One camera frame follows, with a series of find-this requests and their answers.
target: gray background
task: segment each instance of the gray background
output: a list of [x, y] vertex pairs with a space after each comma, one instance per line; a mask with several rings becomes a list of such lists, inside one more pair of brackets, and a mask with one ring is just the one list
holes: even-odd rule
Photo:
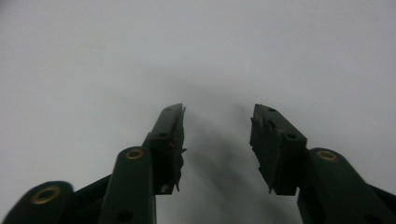
[[248, 145], [254, 104], [396, 193], [394, 1], [0, 1], [0, 217], [80, 189], [184, 103], [181, 192], [158, 223], [302, 223]]

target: white surface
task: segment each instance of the white surface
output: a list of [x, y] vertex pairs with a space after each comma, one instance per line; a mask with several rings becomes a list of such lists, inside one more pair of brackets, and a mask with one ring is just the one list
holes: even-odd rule
[[302, 223], [268, 195], [254, 104], [396, 193], [394, 1], [0, 1], [0, 217], [28, 189], [80, 189], [184, 103], [181, 192], [158, 223]]

